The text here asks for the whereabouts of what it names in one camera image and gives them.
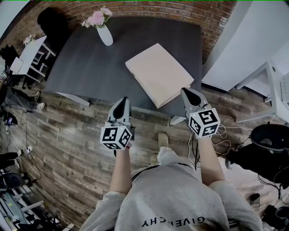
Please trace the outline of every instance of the brick wall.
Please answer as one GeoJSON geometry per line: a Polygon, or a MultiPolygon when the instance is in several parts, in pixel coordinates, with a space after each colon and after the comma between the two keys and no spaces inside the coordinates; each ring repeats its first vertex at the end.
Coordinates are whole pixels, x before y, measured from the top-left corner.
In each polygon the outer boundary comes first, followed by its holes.
{"type": "Polygon", "coordinates": [[[107,7],[113,16],[149,16],[172,18],[202,27],[203,61],[209,56],[235,6],[234,1],[41,1],[20,15],[14,26],[1,38],[0,48],[13,45],[21,54],[23,40],[31,33],[44,33],[37,24],[38,15],[47,7],[63,14],[74,29],[94,11],[107,7]]]}

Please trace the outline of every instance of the gray sweatshirt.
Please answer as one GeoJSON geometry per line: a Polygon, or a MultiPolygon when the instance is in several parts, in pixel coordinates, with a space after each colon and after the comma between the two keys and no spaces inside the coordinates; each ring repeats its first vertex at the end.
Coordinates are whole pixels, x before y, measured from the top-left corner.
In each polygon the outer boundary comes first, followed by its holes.
{"type": "Polygon", "coordinates": [[[208,187],[189,166],[169,164],[140,173],[128,195],[106,193],[80,231],[191,231],[212,222],[225,230],[262,230],[259,216],[228,182],[208,187]]]}

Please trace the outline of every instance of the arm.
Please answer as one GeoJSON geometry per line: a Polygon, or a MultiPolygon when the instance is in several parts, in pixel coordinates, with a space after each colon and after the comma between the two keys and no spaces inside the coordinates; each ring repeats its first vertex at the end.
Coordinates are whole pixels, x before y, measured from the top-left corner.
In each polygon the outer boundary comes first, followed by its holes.
{"type": "Polygon", "coordinates": [[[219,194],[228,219],[239,222],[240,230],[261,231],[261,219],[242,195],[228,182],[215,153],[210,137],[198,139],[202,181],[219,194]]]}
{"type": "Polygon", "coordinates": [[[129,149],[117,151],[109,192],[98,201],[95,211],[80,231],[106,231],[113,229],[122,201],[131,189],[131,162],[129,149]]]}
{"type": "Polygon", "coordinates": [[[3,84],[4,84],[4,80],[0,80],[0,90],[2,89],[3,84]]]}
{"type": "Polygon", "coordinates": [[[200,151],[200,172],[203,184],[209,186],[219,180],[225,180],[225,176],[214,150],[210,137],[198,139],[200,151]]]}
{"type": "Polygon", "coordinates": [[[129,149],[117,150],[109,191],[128,194],[131,189],[131,161],[129,149]]]}

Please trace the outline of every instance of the gray table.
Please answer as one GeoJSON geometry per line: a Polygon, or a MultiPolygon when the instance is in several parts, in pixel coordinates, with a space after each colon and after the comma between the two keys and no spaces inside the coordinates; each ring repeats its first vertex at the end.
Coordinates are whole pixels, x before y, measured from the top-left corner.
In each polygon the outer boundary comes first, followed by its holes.
{"type": "Polygon", "coordinates": [[[132,106],[184,116],[180,96],[157,109],[125,62],[159,43],[194,78],[200,91],[201,28],[191,23],[152,17],[115,17],[107,27],[114,43],[105,46],[95,28],[79,26],[58,55],[45,91],[54,91],[89,106],[77,96],[116,102],[127,96],[132,106]]]}

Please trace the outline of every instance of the white vase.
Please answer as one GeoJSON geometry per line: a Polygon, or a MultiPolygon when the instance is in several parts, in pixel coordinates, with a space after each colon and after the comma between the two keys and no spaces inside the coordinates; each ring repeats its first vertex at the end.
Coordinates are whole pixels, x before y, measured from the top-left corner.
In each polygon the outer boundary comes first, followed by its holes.
{"type": "Polygon", "coordinates": [[[103,43],[107,46],[113,44],[112,34],[109,32],[109,29],[104,25],[104,28],[97,28],[98,34],[103,41],[103,43]]]}

